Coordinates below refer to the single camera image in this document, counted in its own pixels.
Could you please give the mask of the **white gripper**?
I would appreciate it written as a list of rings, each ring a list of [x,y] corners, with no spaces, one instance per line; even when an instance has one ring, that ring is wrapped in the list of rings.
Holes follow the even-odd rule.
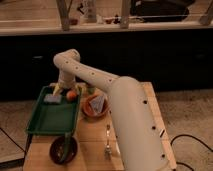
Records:
[[[54,86],[53,94],[58,95],[61,93],[62,89],[74,89],[76,80],[75,76],[73,74],[70,74],[68,72],[65,72],[63,70],[59,71],[59,78],[58,78],[58,84]],[[82,94],[82,87],[77,85],[76,91],[79,96]]]

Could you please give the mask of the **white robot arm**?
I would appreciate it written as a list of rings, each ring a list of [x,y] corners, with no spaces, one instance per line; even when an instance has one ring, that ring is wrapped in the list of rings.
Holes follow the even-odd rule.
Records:
[[[125,171],[172,171],[145,90],[138,80],[84,65],[75,49],[56,54],[53,62],[59,69],[58,89],[73,88],[75,77],[79,77],[107,94]]]

